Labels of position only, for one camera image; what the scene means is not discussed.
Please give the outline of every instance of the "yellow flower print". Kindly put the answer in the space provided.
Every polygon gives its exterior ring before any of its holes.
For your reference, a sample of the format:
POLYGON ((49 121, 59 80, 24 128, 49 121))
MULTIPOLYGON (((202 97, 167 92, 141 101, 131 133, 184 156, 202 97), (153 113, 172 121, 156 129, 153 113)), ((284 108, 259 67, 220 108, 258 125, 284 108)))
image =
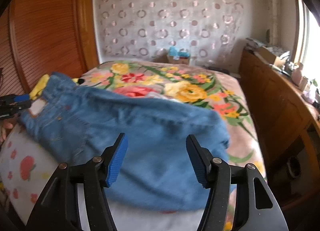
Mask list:
POLYGON ((115 63, 111 66, 111 70, 113 73, 123 75, 129 72, 129 66, 125 63, 115 63))
POLYGON ((224 226, 224 231, 230 231, 232 229, 232 223, 228 221, 224 226))
POLYGON ((126 83, 123 83, 123 82, 118 82, 118 83, 116 83, 116 85, 115 85, 116 88, 120 88, 120 87, 124 87, 124 86, 127 86, 127 84, 126 84, 126 83))
POLYGON ((182 102, 195 102, 207 97, 204 89, 185 80, 167 83, 164 87, 164 93, 182 102))
POLYGON ((263 165, 262 161, 254 161, 253 164, 257 167, 257 169, 259 170, 261 175, 264 176, 266 171, 264 169, 264 165, 263 165))
POLYGON ((237 113, 236 111, 232 111, 232 112, 226 114, 226 117, 229 117, 229 118, 237 118, 237 117, 239 117, 239 115, 240 115, 240 114, 237 113))
POLYGON ((146 79, 142 82, 142 84, 150 86, 150 85, 154 85, 162 82, 163 82, 163 79, 161 79, 159 75, 154 75, 154 76, 146 77, 146 79))
POLYGON ((41 174, 42 179, 49 179, 50 177, 51 177, 51 174, 49 174, 49 173, 42 173, 41 174))
POLYGON ((189 74, 182 74, 181 77, 187 79, 187 78, 190 78, 190 75, 189 74))
POLYGON ((206 79, 206 78, 207 78, 207 75, 199 74, 198 77, 200 77, 200 78, 202 78, 202 79, 206 79))
POLYGON ((220 100, 221 100, 221 97, 219 97, 219 96, 216 95, 216 94, 211 94, 211 95, 209 95, 208 98, 209 98, 209 99, 212 99, 213 101, 220 101, 220 100))
POLYGON ((225 94, 228 94, 228 95, 234 95, 235 94, 235 92, 232 91, 232 90, 225 90, 224 92, 225 92, 225 94))
POLYGON ((98 82, 100 82, 100 80, 99 80, 98 78, 96 78, 96 77, 91 78, 90 81, 91 81, 92 83, 98 83, 98 82))

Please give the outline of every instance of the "wooden wardrobe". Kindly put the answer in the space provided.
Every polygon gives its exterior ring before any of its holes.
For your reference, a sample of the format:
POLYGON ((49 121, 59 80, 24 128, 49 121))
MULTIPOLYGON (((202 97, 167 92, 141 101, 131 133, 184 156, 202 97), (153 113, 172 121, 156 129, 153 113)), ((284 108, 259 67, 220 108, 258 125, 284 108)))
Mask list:
POLYGON ((0 96, 53 71, 80 77, 98 65, 93 50, 92 0, 12 0, 0 17, 0 96))

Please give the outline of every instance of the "red strawberry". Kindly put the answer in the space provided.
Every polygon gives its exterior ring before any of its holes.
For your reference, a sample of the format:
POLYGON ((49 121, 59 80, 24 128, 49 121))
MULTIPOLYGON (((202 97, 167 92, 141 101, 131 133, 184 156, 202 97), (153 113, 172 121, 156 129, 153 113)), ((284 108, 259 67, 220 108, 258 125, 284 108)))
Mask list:
POLYGON ((23 180, 30 180, 30 172, 36 167, 32 156, 26 156, 20 163, 20 177, 23 180))
POLYGON ((18 191, 17 191, 16 188, 13 190, 12 195, 13 195, 13 197, 14 197, 15 199, 18 199, 18 198, 19 198, 19 194, 18 194, 18 191))
POLYGON ((10 155, 10 158, 15 159, 16 155, 17 155, 17 149, 14 149, 10 155))
POLYGON ((30 199, 31 202, 32 202, 33 204, 36 204, 37 199, 38 199, 38 194, 32 193, 32 194, 31 194, 31 199, 30 199))
POLYGON ((12 179, 12 172, 11 171, 8 173, 8 179, 12 179))

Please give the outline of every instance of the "bed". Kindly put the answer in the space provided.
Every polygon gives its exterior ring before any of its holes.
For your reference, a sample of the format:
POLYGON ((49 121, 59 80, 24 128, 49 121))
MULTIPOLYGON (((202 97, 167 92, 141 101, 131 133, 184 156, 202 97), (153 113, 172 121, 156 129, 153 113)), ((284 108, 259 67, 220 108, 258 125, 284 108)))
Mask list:
MULTIPOLYGON (((230 134, 229 164, 254 163, 266 176, 257 135, 238 81, 226 74, 180 64, 108 61, 85 73, 84 84, 131 98, 161 98, 215 110, 230 134)), ((57 167, 51 155, 16 125, 0 153, 1 191, 23 223, 57 167)), ((79 196, 83 196, 81 186, 79 196)), ((226 230, 232 227, 236 191, 230 196, 226 230)), ((203 210, 154 212, 109 203, 118 230, 196 230, 203 210)), ((79 197, 83 230, 89 230, 83 198, 79 197)))

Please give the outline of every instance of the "wooden dresser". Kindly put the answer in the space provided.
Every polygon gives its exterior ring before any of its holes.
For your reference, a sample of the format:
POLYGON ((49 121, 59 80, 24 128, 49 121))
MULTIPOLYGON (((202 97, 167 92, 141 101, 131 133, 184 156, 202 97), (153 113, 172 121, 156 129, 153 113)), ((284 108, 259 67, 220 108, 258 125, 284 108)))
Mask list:
POLYGON ((267 169, 272 171, 305 149, 312 179, 319 183, 317 110, 302 99, 288 77, 248 51, 243 52, 239 73, 267 169))

